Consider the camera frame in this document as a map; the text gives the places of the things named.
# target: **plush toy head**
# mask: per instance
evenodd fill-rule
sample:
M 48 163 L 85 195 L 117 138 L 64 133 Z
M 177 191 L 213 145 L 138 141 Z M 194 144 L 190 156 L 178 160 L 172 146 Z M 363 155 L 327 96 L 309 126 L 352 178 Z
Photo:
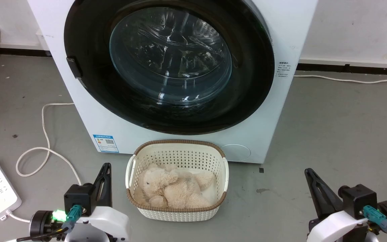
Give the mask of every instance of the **plush toy head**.
M 138 178 L 138 185 L 143 190 L 145 198 L 149 200 L 154 196 L 163 196 L 164 188 L 177 179 L 177 173 L 168 172 L 156 164 L 150 164 Z

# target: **concrete floor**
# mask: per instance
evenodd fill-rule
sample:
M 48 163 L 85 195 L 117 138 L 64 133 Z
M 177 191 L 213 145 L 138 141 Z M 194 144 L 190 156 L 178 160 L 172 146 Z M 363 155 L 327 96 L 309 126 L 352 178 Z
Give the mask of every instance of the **concrete floor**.
M 37 210 L 63 208 L 63 194 L 76 183 L 71 169 L 55 155 L 37 175 L 20 177 L 15 171 L 24 151 L 46 146 L 43 105 L 70 101 L 51 58 L 0 56 L 0 165 L 23 200 L 14 211 L 19 217 L 29 219 Z M 305 241 L 307 223 L 316 217 L 304 177 L 307 167 L 335 191 L 341 185 L 364 184 L 377 192 L 379 201 L 387 200 L 387 83 L 295 78 L 264 173 L 259 173 L 257 164 L 231 163 L 227 199 L 213 219 L 200 223 L 143 217 L 125 195 L 129 155 L 96 152 L 74 106 L 49 107 L 46 128 L 52 148 L 72 162 L 83 182 L 93 182 L 104 162 L 112 164 L 114 208 L 129 216 L 136 242 Z M 34 171 L 44 157 L 42 151 L 27 155 L 21 171 Z M 0 241 L 27 235 L 28 224 L 11 218 L 0 221 Z M 379 238 L 387 241 L 387 235 Z

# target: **round black door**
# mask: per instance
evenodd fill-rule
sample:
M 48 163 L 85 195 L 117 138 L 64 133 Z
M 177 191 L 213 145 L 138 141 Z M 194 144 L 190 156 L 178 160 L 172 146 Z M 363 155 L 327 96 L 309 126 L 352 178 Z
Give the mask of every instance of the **round black door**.
M 238 124 L 266 98 L 266 29 L 242 0 L 77 0 L 64 41 L 75 77 L 116 115 L 204 134 Z

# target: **white wall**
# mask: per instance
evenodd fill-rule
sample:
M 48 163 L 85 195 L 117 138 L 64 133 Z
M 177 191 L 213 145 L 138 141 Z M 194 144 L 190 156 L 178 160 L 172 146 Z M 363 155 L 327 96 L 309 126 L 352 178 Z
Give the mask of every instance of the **white wall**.
M 319 0 L 300 62 L 387 67 L 387 0 Z
M 38 29 L 27 0 L 0 0 L 0 47 L 42 49 Z
M 0 47 L 43 49 L 27 0 L 0 0 Z M 301 63 L 387 67 L 387 0 L 319 0 Z

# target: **white cable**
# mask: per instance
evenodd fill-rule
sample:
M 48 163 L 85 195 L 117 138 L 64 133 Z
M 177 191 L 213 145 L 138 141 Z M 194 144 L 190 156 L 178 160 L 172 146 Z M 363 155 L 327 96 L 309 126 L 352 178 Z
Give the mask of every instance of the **white cable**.
M 295 78 L 324 78 L 332 81 L 346 81 L 346 82 L 356 82 L 361 84 L 376 84 L 381 82 L 387 82 L 387 80 L 379 80 L 379 81 L 357 81 L 357 80 L 348 80 L 348 79 L 336 79 L 336 78 L 329 78 L 319 75 L 294 75 Z
M 31 222 L 28 219 L 22 219 L 22 218 L 19 218 L 18 216 L 15 216 L 11 210 L 7 210 L 6 213 L 8 216 L 12 217 L 13 219 L 19 220 L 21 222 L 25 222 L 25 223 Z
M 43 132 L 44 132 L 44 136 L 46 137 L 46 140 L 47 140 L 47 148 L 45 147 L 35 147 L 35 148 L 32 148 L 32 149 L 29 149 L 27 151 L 25 151 L 20 157 L 19 159 L 17 160 L 16 162 L 16 172 L 18 175 L 20 176 L 23 176 L 23 177 L 27 177 L 27 176 L 32 176 L 34 175 L 35 173 L 37 173 L 47 162 L 47 159 L 49 158 L 49 155 L 50 153 L 54 153 L 55 155 L 59 156 L 61 159 L 63 159 L 63 161 L 65 161 L 71 168 L 71 170 L 73 170 L 74 172 L 74 175 L 76 176 L 77 178 L 77 182 L 79 183 L 79 185 L 81 185 L 81 181 L 80 181 L 80 178 L 79 176 L 77 175 L 77 172 L 76 170 L 74 169 L 73 165 L 66 159 L 64 158 L 62 155 L 58 154 L 57 152 L 53 151 L 50 149 L 50 141 L 49 141 L 49 136 L 47 135 L 47 132 L 46 132 L 46 126 L 44 124 L 44 109 L 47 107 L 47 106 L 52 106 L 52 105 L 73 105 L 74 103 L 48 103 L 46 105 L 43 106 L 43 108 L 41 109 L 41 124 L 43 125 Z M 23 174 L 19 171 L 19 162 L 20 160 L 29 152 L 31 152 L 32 150 L 47 150 L 47 155 L 46 155 L 46 158 L 44 159 L 43 163 L 32 173 L 29 173 L 29 174 Z

